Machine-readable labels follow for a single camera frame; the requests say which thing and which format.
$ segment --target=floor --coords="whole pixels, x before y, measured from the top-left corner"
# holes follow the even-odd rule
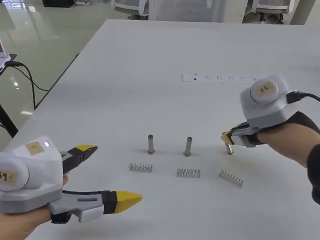
[[[128,17],[112,10],[109,3],[44,8],[41,0],[3,1],[0,3],[0,38],[5,50],[17,54],[16,60],[30,68],[34,81],[44,89],[52,86],[106,19]],[[320,24],[319,11],[320,0],[317,0],[308,25]],[[285,17],[286,23],[291,16]],[[45,92],[36,90],[35,94],[38,102]],[[0,104],[18,129],[33,114],[31,84],[13,68],[0,77]],[[0,151],[10,139],[0,128]]]

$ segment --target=black cable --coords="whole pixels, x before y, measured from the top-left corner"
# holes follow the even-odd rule
[[[31,72],[30,72],[29,68],[26,65],[24,65],[22,62],[20,64],[21,64],[22,67],[24,67],[26,69],[26,71],[29,74],[30,81],[31,81],[31,88],[32,88],[33,109],[36,110],[36,93],[35,93],[34,80],[32,79],[32,75],[31,75]]]
[[[22,62],[19,62],[19,61],[7,61],[5,64],[4,64],[6,67],[13,67],[15,68],[16,70],[18,70],[19,72],[21,72],[26,78],[28,78],[30,81],[31,81],[31,88],[32,88],[32,98],[33,98],[33,109],[36,110],[36,93],[35,93],[35,82],[32,78],[32,74],[29,70],[29,68],[23,64]],[[17,69],[17,67],[24,67],[26,69],[26,71],[28,72],[29,74],[29,77],[26,76],[26,74],[21,71],[20,69]]]
[[[309,98],[313,98],[315,100],[317,100],[318,102],[320,102],[320,97],[318,97],[317,95],[314,95],[312,93],[306,93],[306,92],[301,92],[301,91],[292,91],[286,94],[286,102],[288,104],[292,104],[295,102],[298,102],[302,99],[304,99],[305,97],[309,97]]]
[[[312,94],[312,93],[302,92],[302,93],[300,94],[300,97],[301,97],[302,99],[305,98],[305,97],[309,97],[309,98],[313,98],[313,99],[317,100],[318,102],[320,102],[320,97],[318,97],[317,95],[314,95],[314,94]]]
[[[22,70],[20,70],[19,68],[13,66],[14,69],[18,70],[20,73],[22,73],[27,79],[29,79],[31,81],[31,78],[28,77]],[[37,89],[41,90],[41,91],[44,91],[44,92],[49,92],[49,90],[47,89],[43,89],[41,87],[39,87],[35,82],[33,82],[33,84],[36,86]]]

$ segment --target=coil spring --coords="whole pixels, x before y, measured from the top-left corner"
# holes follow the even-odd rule
[[[178,168],[176,171],[176,174],[178,177],[200,178],[200,170],[199,169]]]
[[[153,166],[150,164],[130,163],[129,169],[134,172],[151,173]]]
[[[219,178],[227,180],[228,182],[238,186],[239,188],[241,188],[244,183],[244,181],[240,179],[238,176],[234,176],[223,170],[220,171]]]

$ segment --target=sticker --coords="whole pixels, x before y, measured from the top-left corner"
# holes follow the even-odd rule
[[[6,171],[0,168],[0,184],[15,185],[18,180],[18,173],[14,171]]]
[[[267,81],[264,84],[261,84],[256,87],[255,93],[258,96],[263,96],[265,94],[269,94],[275,91],[275,85],[271,81]]]
[[[43,153],[45,151],[38,141],[30,142],[26,144],[25,147],[28,149],[31,156]]]

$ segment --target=metal pin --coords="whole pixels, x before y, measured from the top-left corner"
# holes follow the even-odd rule
[[[225,147],[226,147],[226,154],[228,154],[228,155],[234,154],[234,151],[232,150],[231,146],[226,142],[224,144],[225,144]]]
[[[192,137],[189,136],[186,139],[185,151],[183,153],[186,157],[189,157],[191,155],[191,143],[192,143]]]
[[[148,136],[148,154],[152,155],[155,153],[155,149],[154,149],[154,136],[153,135],[149,135]]]

